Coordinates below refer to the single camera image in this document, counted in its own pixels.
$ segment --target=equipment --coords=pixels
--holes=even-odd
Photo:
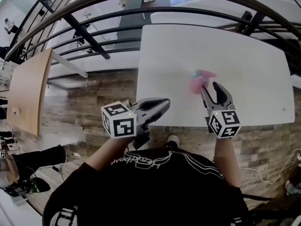
[[[209,133],[214,132],[217,138],[228,138],[235,136],[240,128],[240,122],[236,114],[231,94],[224,86],[213,82],[216,91],[217,102],[214,102],[208,90],[202,86],[201,96],[205,108],[208,110],[208,117],[205,117]]]
[[[167,98],[150,97],[115,102],[102,107],[103,126],[112,138],[136,137],[133,146],[138,149],[149,141],[148,125],[157,121],[170,107]]]

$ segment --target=wooden floor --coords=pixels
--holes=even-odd
[[[103,72],[91,74],[88,79],[77,75],[51,79],[46,90],[43,112],[44,125],[82,125],[82,135],[48,134],[35,138],[17,132],[22,152],[43,150],[57,144],[68,145],[68,163],[61,165],[67,178],[87,157],[108,139],[102,124],[101,106],[115,101],[135,101],[137,71]],[[293,149],[299,148],[301,132],[301,91],[295,90],[296,122],[284,125],[245,127],[233,138],[240,167],[258,169],[263,180],[273,182]],[[180,137],[180,148],[212,159],[215,136],[203,128],[150,127],[148,146],[162,146],[170,134]],[[274,197],[283,193],[283,173],[274,184],[261,182],[258,172],[242,169],[242,191],[246,194]],[[51,193],[63,182],[54,170],[42,169],[37,176],[45,179],[51,191],[28,195],[29,202],[43,212]],[[261,202],[247,200],[249,208]]]

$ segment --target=sleeve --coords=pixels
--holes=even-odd
[[[249,209],[244,201],[240,188],[229,187],[229,197],[232,223],[235,226],[247,225]]]
[[[9,186],[8,177],[6,176],[6,171],[0,171],[0,187]]]
[[[48,226],[52,217],[62,208],[77,206],[81,200],[91,196],[86,188],[98,180],[98,173],[86,163],[71,173],[51,194],[43,212],[43,225]]]

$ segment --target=shoe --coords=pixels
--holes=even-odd
[[[63,147],[62,145],[57,145],[57,146],[61,146],[64,149],[64,161],[62,163],[66,163],[67,162],[67,152],[65,147]]]
[[[167,139],[167,142],[170,142],[170,141],[174,141],[177,144],[177,147],[179,147],[180,139],[177,136],[175,136],[175,135],[169,136],[169,138]]]

